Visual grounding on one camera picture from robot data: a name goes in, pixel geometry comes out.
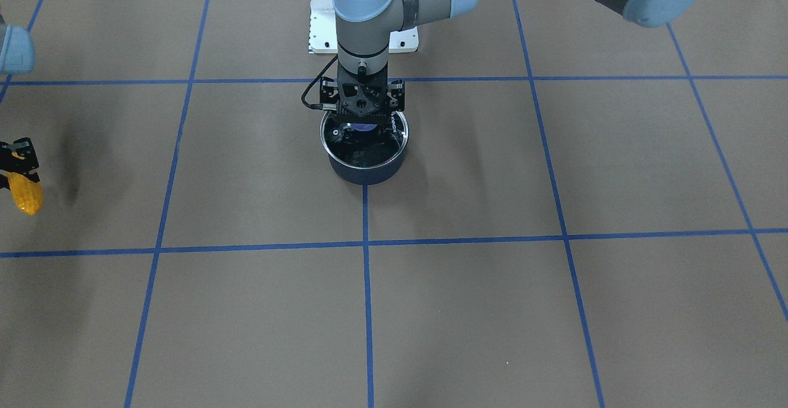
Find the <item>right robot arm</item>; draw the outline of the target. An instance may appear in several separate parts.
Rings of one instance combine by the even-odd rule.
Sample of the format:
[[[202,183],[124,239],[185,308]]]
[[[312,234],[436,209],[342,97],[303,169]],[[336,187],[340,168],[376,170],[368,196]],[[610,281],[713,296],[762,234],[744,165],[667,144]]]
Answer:
[[[2,75],[28,74],[36,63],[36,49],[28,30],[6,23],[1,18],[1,72]],[[22,175],[39,183],[40,164],[30,138],[1,142],[1,188],[9,189],[12,174]]]

